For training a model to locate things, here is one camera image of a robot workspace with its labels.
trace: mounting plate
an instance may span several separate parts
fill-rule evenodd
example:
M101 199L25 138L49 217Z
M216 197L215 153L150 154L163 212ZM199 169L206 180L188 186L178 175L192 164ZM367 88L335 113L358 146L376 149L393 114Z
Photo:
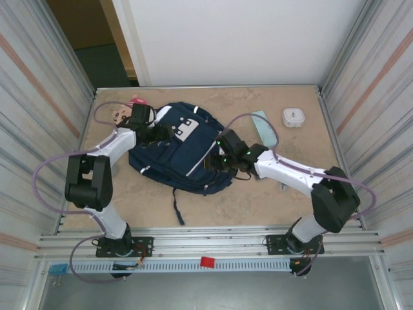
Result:
M132 237L132 243L143 245L145 247L146 253L143 253L143 248L139 246L139 247L136 247L138 251L132 251L130 255L126 257L140 257L140 256L151 257L152 256L152 249L154 248L153 237ZM97 243L96 257L117 257L119 258L119 256L116 255L115 253L108 252L108 249L105 247L105 245L100 240Z
M317 236L313 238L308 244L310 247L310 254L315 254L318 250L319 243L322 239L322 236ZM304 251L300 253L294 253L287 246L285 234L269 234L265 237L267 242L268 255L291 255L291 254L304 254ZM324 253L324 245L321 246L319 254Z

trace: corrugated metal wall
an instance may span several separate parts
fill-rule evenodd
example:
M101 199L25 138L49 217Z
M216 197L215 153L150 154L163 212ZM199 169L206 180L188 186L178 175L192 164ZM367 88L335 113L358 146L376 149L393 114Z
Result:
M325 94L351 175L377 193L366 221L382 237L406 309L413 309L412 42L413 1L381 1Z
M45 159L79 148L92 88L42 1L0 2L0 309L14 309L40 234L57 216L32 194ZM41 172L41 194L63 203L65 162Z

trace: beige tabletop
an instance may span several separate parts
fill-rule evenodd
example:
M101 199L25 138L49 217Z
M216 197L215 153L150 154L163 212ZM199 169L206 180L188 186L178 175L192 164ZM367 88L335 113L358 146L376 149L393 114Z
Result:
M208 110L223 124L239 114L263 110L279 132L280 155L305 165L329 169L337 165L327 128L314 87L246 87L100 90L96 104L105 101L127 103L134 94L153 107L185 101ZM285 108L300 108L305 124L287 128L281 120ZM112 111L119 106L101 109L99 119L111 121ZM232 128L248 145L260 143L250 117L234 123ZM85 148L105 139L112 129L91 121ZM131 227L179 226L172 203L172 188L154 182L131 168L128 154L118 161L119 173L113 179L116 209ZM234 180L225 190L202 196L176 192L177 204L187 226L291 224L312 212L310 198L293 188L279 189L275 180ZM64 229L93 228L87 216L67 216Z

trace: doorway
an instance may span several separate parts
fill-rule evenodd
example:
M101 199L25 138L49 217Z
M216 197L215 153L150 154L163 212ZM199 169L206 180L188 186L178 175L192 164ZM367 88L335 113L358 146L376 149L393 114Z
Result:
M94 88L139 83L111 0L46 0Z

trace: navy backpack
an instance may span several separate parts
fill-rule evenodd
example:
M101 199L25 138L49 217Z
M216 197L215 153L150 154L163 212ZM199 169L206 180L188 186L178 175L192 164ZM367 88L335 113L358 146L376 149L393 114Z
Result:
M174 188L174 209L184 225L176 205L176 189L214 194L231 185L237 171L204 169L207 154L219 152L215 138L224 129L210 113L184 102L169 103L156 112L158 123L172 126L174 137L147 147L135 146L129 150L129 164L142 175Z

